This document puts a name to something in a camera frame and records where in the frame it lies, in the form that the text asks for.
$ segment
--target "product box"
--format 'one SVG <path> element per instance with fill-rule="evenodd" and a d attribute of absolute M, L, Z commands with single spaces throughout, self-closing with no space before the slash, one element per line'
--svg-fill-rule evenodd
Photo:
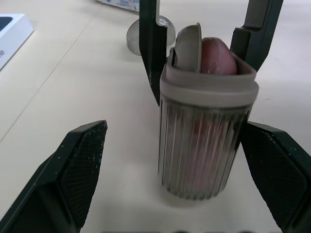
<path fill-rule="evenodd" d="M 0 70 L 33 31 L 24 14 L 0 14 Z"/>
<path fill-rule="evenodd" d="M 139 0 L 98 0 L 104 4 L 139 12 Z"/>

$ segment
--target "translucent container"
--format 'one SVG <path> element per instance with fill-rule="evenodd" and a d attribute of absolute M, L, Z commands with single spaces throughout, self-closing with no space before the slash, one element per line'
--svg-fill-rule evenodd
<path fill-rule="evenodd" d="M 204 109 L 161 98 L 159 175 L 182 198 L 208 199 L 222 191 L 251 106 Z"/>
<path fill-rule="evenodd" d="M 228 180 L 258 94 L 256 72 L 235 57 L 240 75 L 192 73 L 172 67 L 171 56 L 160 81 L 158 173 L 172 194 L 209 199 Z"/>
<path fill-rule="evenodd" d="M 164 16 L 159 16 L 159 25 L 167 27 L 167 45 L 175 42 L 176 31 L 173 23 Z M 135 55 L 141 55 L 139 50 L 139 19 L 136 20 L 128 29 L 126 42 L 129 50 Z"/>

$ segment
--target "table surface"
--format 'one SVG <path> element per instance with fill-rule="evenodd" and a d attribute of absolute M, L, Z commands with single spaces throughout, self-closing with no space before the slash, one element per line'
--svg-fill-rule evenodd
<path fill-rule="evenodd" d="M 200 22 L 230 44 L 247 0 L 162 0 L 176 31 Z M 260 69 L 251 121 L 287 131 L 311 153 L 311 4 L 287 0 Z M 175 198 L 157 182 L 159 111 L 142 59 L 126 47 L 137 14 L 94 0 L 0 0 L 35 32 L 0 71 L 0 217 L 66 133 L 108 122 L 100 178 L 82 233 L 280 232 L 239 149 L 228 184 L 203 202 Z"/>

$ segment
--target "red fruit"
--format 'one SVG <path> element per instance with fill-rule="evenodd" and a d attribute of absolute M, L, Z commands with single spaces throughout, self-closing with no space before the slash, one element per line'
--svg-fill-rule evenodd
<path fill-rule="evenodd" d="M 201 73 L 236 75 L 237 65 L 227 45 L 219 38 L 202 39 Z"/>

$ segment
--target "gray lid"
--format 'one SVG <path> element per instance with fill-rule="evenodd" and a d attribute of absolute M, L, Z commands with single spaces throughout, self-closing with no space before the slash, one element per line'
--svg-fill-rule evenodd
<path fill-rule="evenodd" d="M 210 108 L 234 108 L 252 105 L 259 86 L 256 71 L 234 56 L 239 75 L 213 75 L 189 72 L 172 66 L 171 49 L 161 80 L 161 94 L 180 103 Z"/>

